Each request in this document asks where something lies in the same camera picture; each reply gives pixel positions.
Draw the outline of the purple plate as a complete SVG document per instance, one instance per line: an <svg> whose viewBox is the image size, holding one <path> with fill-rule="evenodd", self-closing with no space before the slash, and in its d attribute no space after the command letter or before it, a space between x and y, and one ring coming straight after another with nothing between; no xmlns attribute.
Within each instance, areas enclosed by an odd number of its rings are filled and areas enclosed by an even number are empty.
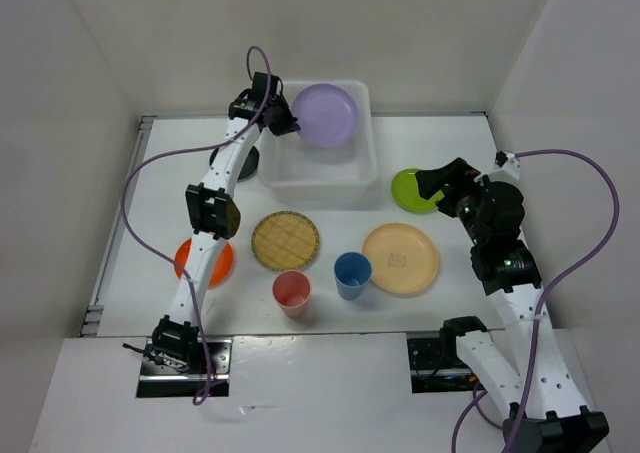
<svg viewBox="0 0 640 453"><path fill-rule="evenodd" d="M359 126L355 100L344 89L327 83L304 88L294 99L292 112L298 135L320 148L338 148L351 140Z"/></svg>

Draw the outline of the beige plate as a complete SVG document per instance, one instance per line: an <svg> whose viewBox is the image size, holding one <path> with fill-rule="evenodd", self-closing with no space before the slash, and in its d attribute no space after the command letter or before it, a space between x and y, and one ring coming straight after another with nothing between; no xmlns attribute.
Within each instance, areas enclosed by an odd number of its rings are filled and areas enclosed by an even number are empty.
<svg viewBox="0 0 640 453"><path fill-rule="evenodd" d="M440 266L431 238L406 223L386 223L372 230L363 242L362 254L372 265L373 283L397 296L426 290Z"/></svg>

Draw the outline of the orange plate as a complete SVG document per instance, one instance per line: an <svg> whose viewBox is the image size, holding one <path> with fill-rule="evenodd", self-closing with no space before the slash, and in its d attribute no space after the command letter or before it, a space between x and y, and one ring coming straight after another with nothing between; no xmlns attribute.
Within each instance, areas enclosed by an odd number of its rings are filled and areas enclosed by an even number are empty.
<svg viewBox="0 0 640 453"><path fill-rule="evenodd" d="M184 267L189 257L190 250L191 240L187 239L176 250L174 261L180 266ZM209 289L215 288L228 278L234 267L234 259L235 255L232 245L230 242L227 242L216 261L213 272L209 279Z"/></svg>

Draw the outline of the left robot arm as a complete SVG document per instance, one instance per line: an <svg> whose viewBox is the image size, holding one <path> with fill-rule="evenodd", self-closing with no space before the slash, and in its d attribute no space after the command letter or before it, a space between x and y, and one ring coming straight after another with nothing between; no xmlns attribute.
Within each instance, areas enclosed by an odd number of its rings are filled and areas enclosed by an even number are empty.
<svg viewBox="0 0 640 453"><path fill-rule="evenodd" d="M207 173L186 188L193 235L176 295L152 333L148 355L158 365L184 373L206 360L200 314L215 263L240 226L234 191L242 167L263 129L276 136L299 130L282 89L277 76L253 75L251 87L229 106L224 140Z"/></svg>

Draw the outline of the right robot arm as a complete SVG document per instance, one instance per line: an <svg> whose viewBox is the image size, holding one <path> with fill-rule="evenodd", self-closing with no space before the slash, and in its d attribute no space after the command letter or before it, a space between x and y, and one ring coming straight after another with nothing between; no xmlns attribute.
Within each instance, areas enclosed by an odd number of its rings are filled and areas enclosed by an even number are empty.
<svg viewBox="0 0 640 453"><path fill-rule="evenodd" d="M419 195L436 193L439 212L461 221L472 242L471 264L502 321L515 361L509 363L476 317L444 322L438 353L479 379L502 417L507 452L591 452L609 433L576 386L546 308L546 286L521 238L524 198L516 186L520 164L500 152L482 174L465 160L416 173Z"/></svg>

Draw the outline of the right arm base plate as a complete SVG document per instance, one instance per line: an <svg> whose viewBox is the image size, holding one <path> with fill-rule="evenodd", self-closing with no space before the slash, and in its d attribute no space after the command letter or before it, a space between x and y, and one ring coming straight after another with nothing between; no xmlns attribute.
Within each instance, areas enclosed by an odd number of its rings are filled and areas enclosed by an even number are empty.
<svg viewBox="0 0 640 453"><path fill-rule="evenodd" d="M471 370L444 353L437 332L406 335L413 394L471 392L478 378Z"/></svg>

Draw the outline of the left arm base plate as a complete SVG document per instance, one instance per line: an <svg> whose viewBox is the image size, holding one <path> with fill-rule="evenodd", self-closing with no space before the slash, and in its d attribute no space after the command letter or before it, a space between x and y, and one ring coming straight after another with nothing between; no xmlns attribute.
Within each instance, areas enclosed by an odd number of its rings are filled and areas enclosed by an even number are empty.
<svg viewBox="0 0 640 453"><path fill-rule="evenodd" d="M233 340L228 337L208 338L207 347L212 369L209 397L228 397ZM145 349L135 348L142 355L136 397L186 398L193 397L205 387L207 362L202 347L187 364L151 351L151 340Z"/></svg>

